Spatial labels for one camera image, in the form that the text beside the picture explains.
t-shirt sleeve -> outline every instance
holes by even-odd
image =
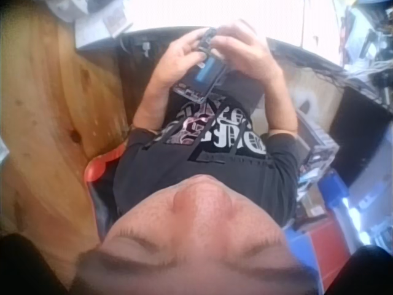
[[[145,144],[151,142],[154,139],[154,137],[155,137],[154,133],[146,129],[135,128],[134,130],[131,131],[128,137],[126,150],[130,148],[133,149],[135,147],[144,146]]]
[[[151,142],[155,138],[154,133],[141,128],[136,128],[131,131],[126,150],[119,160],[117,165],[115,179],[114,179],[114,194],[120,196],[124,194],[127,188],[127,181],[129,181],[128,174],[133,168],[133,162],[138,154],[140,148]]]
[[[267,139],[266,149],[273,163],[271,215],[280,226],[285,226],[296,208],[299,165],[296,139],[286,133],[275,134]]]

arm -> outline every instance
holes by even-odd
[[[206,58],[203,52],[193,51],[207,28],[192,31],[172,42],[154,69],[141,104],[136,110],[133,125],[147,130],[159,130],[165,118],[169,89],[194,65]]]
[[[282,69],[270,53],[266,39],[244,21],[237,20],[219,30],[212,45],[239,71],[261,82],[265,90],[269,134],[297,132],[297,116]]]
[[[297,115],[290,99],[281,69],[276,79],[264,85],[266,118],[269,135],[297,134]]]

graphic print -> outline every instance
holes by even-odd
[[[185,118],[181,128],[178,128],[165,143],[193,144],[201,135],[208,122],[214,118],[224,99],[225,97],[220,96],[215,97],[214,100],[208,98],[203,104],[195,104],[192,102],[185,104],[176,116],[176,120],[169,123],[155,141],[157,142],[162,139],[164,134],[170,132],[174,126],[178,125],[178,123]],[[241,136],[241,138],[236,147],[237,150],[241,151],[246,149],[246,151],[254,154],[266,154],[266,148],[262,140],[252,131],[252,124],[245,113],[239,108],[231,108],[230,106],[226,106],[224,110],[220,112],[212,123],[211,128],[204,134],[201,143],[211,143],[212,149],[217,152],[217,150],[227,150],[231,148],[236,143],[239,136]]]

nose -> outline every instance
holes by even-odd
[[[188,256],[224,254],[232,201],[216,180],[198,177],[174,196],[177,240]]]

mobile phone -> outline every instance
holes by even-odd
[[[204,103],[217,81],[227,69],[227,65],[211,52],[211,39],[217,30],[210,28],[198,44],[199,51],[207,55],[205,61],[193,66],[178,81],[172,90],[196,103]]]

